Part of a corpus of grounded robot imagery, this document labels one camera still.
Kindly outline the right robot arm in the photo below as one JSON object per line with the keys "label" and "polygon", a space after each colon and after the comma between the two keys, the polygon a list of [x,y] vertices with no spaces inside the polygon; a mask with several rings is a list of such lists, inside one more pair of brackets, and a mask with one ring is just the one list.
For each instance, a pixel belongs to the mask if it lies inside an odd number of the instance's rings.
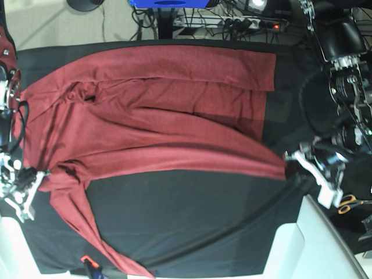
{"label": "right robot arm", "polygon": [[21,73],[17,53],[6,24],[5,4],[1,1],[1,200],[14,208],[21,222],[34,220],[32,202],[47,170],[24,167],[26,124],[30,112],[20,100]]}

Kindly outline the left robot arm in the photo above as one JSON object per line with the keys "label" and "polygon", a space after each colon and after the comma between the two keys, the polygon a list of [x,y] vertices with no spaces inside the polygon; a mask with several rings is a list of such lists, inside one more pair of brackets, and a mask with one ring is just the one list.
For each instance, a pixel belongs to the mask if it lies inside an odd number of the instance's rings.
{"label": "left robot arm", "polygon": [[[308,171],[322,189],[341,189],[346,164],[371,154],[371,73],[361,59],[367,53],[352,8],[331,1],[299,1],[320,69],[308,75],[299,89],[301,115],[315,138],[286,155]],[[305,88],[325,74],[337,118],[328,131],[318,130],[305,106]]]}

